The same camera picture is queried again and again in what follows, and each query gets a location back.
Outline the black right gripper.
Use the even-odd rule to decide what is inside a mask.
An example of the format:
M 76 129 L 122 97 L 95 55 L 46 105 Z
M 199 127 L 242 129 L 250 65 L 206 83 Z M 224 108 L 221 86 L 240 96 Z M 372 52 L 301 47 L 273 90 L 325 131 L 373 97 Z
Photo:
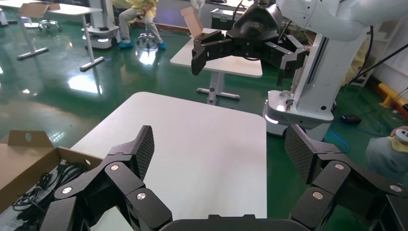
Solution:
M 207 61 L 228 56 L 263 60 L 279 69 L 276 86 L 293 78 L 303 67 L 307 48 L 294 36 L 287 35 L 278 43 L 282 13 L 275 3 L 250 6 L 235 22 L 232 29 L 203 33 L 194 40 L 191 51 L 191 73 L 197 76 Z

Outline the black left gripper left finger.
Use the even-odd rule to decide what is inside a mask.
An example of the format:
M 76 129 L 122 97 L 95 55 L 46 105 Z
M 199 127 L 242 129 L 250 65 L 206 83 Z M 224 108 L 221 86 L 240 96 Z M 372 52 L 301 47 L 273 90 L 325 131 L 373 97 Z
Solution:
M 172 213 L 144 183 L 153 153 L 153 129 L 144 125 L 134 140 L 112 147 L 98 166 L 55 191 L 41 230 L 88 231 L 113 207 L 135 231 L 163 228 Z

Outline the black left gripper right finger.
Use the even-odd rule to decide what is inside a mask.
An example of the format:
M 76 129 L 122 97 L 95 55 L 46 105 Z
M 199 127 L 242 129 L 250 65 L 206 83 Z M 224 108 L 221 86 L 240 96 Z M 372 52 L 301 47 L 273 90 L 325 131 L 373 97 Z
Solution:
M 335 145 L 308 137 L 299 125 L 284 131 L 285 151 L 308 189 L 290 219 L 309 231 L 323 229 L 337 206 L 355 213 L 372 231 L 408 228 L 408 190 L 353 163 Z

